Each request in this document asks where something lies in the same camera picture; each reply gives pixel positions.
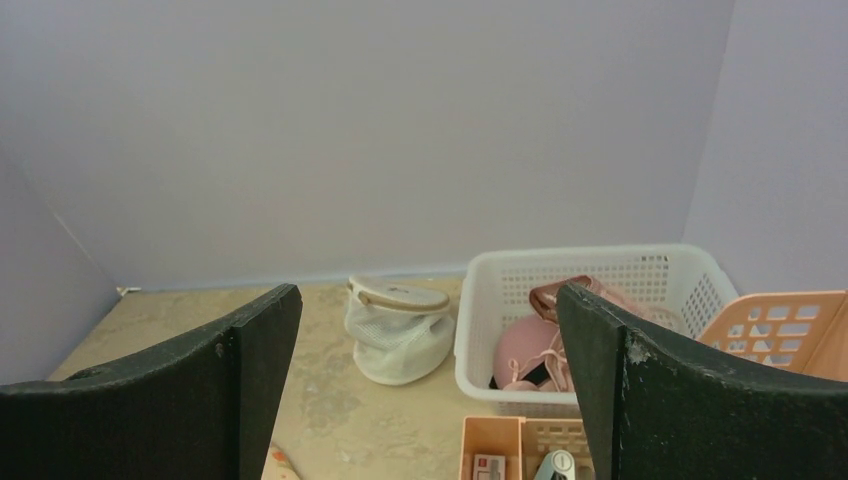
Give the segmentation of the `pink satin bra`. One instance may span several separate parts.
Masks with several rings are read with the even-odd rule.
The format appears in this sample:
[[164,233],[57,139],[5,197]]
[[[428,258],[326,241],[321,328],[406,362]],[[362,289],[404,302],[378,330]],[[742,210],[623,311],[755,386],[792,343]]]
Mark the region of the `pink satin bra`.
[[680,318],[674,312],[660,306],[639,303],[631,299],[622,290],[607,286],[598,279],[588,275],[578,275],[547,285],[542,285],[529,292],[528,300],[538,316],[546,321],[558,322],[557,295],[560,288],[568,283],[582,286],[589,292],[599,296],[620,308],[629,311],[640,318],[662,326],[668,330],[680,333]]

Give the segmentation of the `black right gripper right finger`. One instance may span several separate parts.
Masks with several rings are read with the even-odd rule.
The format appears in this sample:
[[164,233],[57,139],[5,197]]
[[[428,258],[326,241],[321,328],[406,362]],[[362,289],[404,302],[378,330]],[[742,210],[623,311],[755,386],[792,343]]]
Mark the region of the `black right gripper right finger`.
[[847,386],[759,365],[575,284],[557,314],[600,479],[843,479]]

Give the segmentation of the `floral mesh laundry bag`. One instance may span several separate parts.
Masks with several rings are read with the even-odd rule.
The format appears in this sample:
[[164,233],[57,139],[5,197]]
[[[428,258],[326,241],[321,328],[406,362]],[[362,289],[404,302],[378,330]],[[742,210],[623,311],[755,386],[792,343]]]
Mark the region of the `floral mesh laundry bag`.
[[261,479],[300,480],[300,476],[284,452],[275,444],[271,444],[267,451]]

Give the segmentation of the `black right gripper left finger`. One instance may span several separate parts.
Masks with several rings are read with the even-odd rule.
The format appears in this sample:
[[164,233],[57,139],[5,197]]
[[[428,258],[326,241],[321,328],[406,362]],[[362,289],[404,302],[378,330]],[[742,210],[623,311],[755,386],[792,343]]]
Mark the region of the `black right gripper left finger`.
[[61,381],[1,389],[5,479],[258,479],[303,302],[280,285]]

